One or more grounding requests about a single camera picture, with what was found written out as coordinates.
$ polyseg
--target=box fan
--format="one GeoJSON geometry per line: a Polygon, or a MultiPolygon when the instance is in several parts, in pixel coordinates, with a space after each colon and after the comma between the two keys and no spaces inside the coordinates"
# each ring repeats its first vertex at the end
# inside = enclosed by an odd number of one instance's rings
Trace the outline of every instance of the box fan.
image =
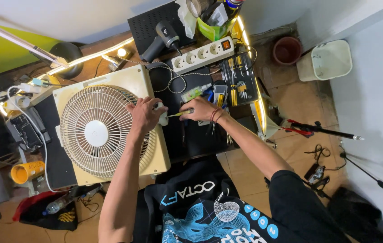
{"type": "MultiPolygon", "coordinates": [[[[125,109],[139,97],[154,97],[145,66],[136,65],[53,91],[61,146],[78,185],[110,181],[125,148],[132,117],[125,109]]],[[[146,134],[139,175],[167,171],[170,161],[162,127],[146,134]]]]}

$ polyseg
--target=screwdriver set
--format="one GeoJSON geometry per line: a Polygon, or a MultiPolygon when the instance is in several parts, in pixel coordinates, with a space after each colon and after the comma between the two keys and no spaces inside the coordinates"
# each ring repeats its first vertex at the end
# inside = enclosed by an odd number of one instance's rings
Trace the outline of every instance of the screwdriver set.
{"type": "Polygon", "coordinates": [[[221,61],[222,79],[228,86],[232,106],[256,102],[258,89],[249,52],[241,52],[221,61]]]}

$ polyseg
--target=person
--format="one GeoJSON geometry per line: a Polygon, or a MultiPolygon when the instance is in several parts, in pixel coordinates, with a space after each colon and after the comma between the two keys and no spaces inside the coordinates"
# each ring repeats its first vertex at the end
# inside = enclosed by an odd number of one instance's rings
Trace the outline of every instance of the person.
{"type": "Polygon", "coordinates": [[[181,107],[194,113],[179,119],[215,121],[270,178],[272,218],[239,199],[216,156],[173,164],[156,183],[138,191],[139,154],[144,135],[166,109],[146,97],[126,109],[133,116],[126,146],[100,215],[101,243],[118,242],[350,242],[316,194],[289,164],[227,112],[197,97],[181,107]]]}

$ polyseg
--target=power strip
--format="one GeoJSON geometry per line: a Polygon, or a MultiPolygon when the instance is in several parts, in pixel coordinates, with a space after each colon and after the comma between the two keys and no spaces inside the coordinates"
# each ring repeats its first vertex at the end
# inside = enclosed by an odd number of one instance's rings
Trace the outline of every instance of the power strip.
{"type": "Polygon", "coordinates": [[[182,56],[172,58],[173,70],[182,75],[208,64],[230,57],[235,53],[230,36],[214,41],[182,56]]]}

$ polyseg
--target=fan center cap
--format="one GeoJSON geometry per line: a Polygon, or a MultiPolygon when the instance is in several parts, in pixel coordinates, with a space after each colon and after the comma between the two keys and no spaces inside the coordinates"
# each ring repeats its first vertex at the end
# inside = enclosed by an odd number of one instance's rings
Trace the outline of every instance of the fan center cap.
{"type": "Polygon", "coordinates": [[[85,127],[85,139],[92,146],[103,146],[109,139],[109,130],[101,121],[90,121],[85,127]]]}

